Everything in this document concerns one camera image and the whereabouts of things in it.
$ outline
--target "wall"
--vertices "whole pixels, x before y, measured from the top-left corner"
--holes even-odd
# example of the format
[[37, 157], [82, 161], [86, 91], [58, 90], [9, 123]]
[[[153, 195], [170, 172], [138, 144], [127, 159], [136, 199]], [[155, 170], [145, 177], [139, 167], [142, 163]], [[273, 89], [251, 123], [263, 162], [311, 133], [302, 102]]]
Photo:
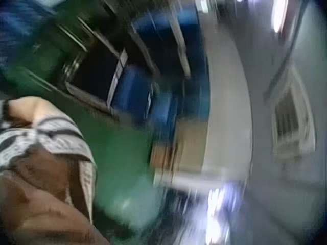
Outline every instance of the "wall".
[[[239, 229], [247, 234], [243, 238], [249, 244], [296, 244], [316, 229], [326, 210], [326, 19], [309, 2], [292, 53], [314, 115], [316, 151], [296, 162], [281, 163], [272, 155], [271, 104], [263, 95], [291, 37], [284, 42], [274, 38], [270, 24], [273, 1], [244, 2], [248, 6], [236, 8], [238, 19], [232, 12], [232, 30], [250, 92], [253, 169], [241, 212], [246, 222]], [[279, 83], [272, 94], [281, 87]]]

